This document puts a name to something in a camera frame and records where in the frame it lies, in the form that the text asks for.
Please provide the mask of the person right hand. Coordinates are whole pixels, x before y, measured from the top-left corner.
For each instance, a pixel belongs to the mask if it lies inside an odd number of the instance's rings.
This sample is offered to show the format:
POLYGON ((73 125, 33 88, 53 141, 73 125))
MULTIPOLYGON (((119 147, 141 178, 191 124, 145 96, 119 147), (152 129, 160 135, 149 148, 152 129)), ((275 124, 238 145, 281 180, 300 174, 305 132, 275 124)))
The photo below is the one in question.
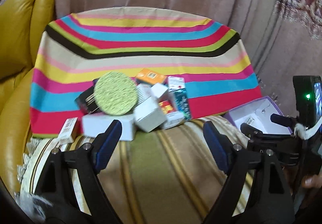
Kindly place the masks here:
POLYGON ((316 188, 319 189, 322 186, 322 175, 306 176, 302 180, 302 187, 306 189, 316 188))

